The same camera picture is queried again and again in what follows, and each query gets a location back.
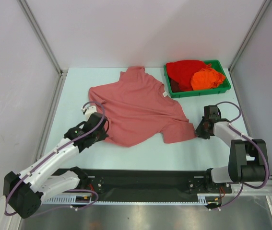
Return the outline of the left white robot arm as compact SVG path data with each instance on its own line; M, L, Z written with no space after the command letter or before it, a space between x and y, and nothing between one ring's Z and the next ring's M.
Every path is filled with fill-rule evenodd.
M85 192L98 197L90 188L88 175L73 167L60 176L52 174L67 160L108 136L108 118L94 112L86 121L70 128L59 144L40 160L20 173L9 172L4 177L3 194L6 206L21 218L32 216L48 199L63 192Z

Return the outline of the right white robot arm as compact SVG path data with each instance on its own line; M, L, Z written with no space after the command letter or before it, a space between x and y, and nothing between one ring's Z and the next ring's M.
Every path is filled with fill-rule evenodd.
M215 192L221 184L242 184L261 189L270 177L266 142L243 134L233 122L222 118L218 105L208 105L204 107L204 115L196 128L197 137L217 137L230 148L227 166L206 171L203 186L208 192Z

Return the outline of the pink t shirt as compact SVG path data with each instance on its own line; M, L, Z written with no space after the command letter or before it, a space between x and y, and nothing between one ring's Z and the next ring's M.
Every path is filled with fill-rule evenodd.
M167 96L164 84L141 66L121 72L114 83L91 87L89 100L105 109L109 124L106 142L122 147L162 134L166 144L194 139L194 125L178 101Z

